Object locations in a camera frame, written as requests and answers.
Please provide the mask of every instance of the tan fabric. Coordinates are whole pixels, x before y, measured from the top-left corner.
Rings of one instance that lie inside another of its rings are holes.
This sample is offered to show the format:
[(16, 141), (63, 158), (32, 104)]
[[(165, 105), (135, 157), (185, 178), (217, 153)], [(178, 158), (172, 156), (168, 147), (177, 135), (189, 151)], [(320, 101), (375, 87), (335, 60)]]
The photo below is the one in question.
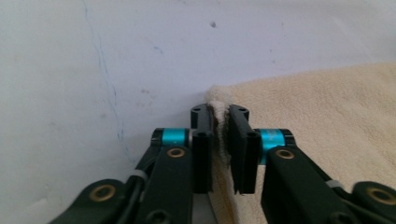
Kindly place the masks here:
[[(347, 191), (365, 180), (396, 189), (396, 63), (214, 87), (206, 100), (220, 129), (228, 104), (249, 109), (252, 128), (290, 129), (298, 146)], [(224, 148), (220, 144), (215, 155), (210, 194), (219, 224), (266, 223), (260, 206), (264, 167), (255, 195), (233, 195)]]

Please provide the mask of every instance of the blue tape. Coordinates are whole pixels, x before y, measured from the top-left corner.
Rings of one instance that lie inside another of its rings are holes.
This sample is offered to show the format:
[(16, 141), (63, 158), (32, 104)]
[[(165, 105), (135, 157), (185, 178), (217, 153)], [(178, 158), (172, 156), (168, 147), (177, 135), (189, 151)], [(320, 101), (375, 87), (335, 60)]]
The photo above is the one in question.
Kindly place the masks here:
[(262, 161), (261, 165), (267, 163), (268, 151), (273, 147), (285, 146), (285, 137), (279, 129), (260, 129), (262, 135)]
[(163, 147), (184, 146), (186, 129), (163, 129)]

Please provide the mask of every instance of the white surface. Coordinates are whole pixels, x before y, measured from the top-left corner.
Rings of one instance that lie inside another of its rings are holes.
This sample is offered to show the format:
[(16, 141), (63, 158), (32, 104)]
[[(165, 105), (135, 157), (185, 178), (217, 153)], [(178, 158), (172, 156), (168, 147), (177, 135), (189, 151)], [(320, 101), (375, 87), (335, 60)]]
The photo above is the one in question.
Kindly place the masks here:
[(1, 223), (125, 181), (214, 84), (396, 60), (395, 24), (392, 0), (1, 1)]

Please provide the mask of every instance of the beige towel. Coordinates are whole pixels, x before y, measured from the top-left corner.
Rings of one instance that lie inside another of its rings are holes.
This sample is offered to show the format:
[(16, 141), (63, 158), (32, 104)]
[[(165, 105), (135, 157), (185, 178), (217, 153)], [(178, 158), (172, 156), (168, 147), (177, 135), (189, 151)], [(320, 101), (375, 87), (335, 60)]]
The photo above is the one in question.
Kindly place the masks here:
[[(298, 146), (347, 191), (372, 180), (396, 189), (396, 63), (354, 66), (214, 87), (222, 134), (228, 104), (250, 111), (252, 128), (290, 129)], [(225, 146), (214, 161), (210, 199), (219, 224), (266, 223), (260, 206), (264, 167), (256, 194), (233, 195)]]

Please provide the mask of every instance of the brass screw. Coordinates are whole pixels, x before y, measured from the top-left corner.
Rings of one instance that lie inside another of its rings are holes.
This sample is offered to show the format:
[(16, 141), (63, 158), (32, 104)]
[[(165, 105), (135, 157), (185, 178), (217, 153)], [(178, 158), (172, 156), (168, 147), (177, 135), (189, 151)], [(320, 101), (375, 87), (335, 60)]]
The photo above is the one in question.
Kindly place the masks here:
[(167, 154), (169, 157), (179, 158), (179, 157), (183, 157), (184, 154), (186, 154), (186, 152), (181, 148), (171, 148), (168, 150)]
[(396, 196), (378, 188), (367, 188), (367, 194), (379, 203), (396, 205)]
[(285, 160), (291, 160), (294, 158), (294, 154), (286, 149), (277, 150), (276, 155)]
[(102, 185), (93, 189), (90, 193), (90, 199), (100, 203), (109, 200), (116, 193), (116, 188), (112, 185)]

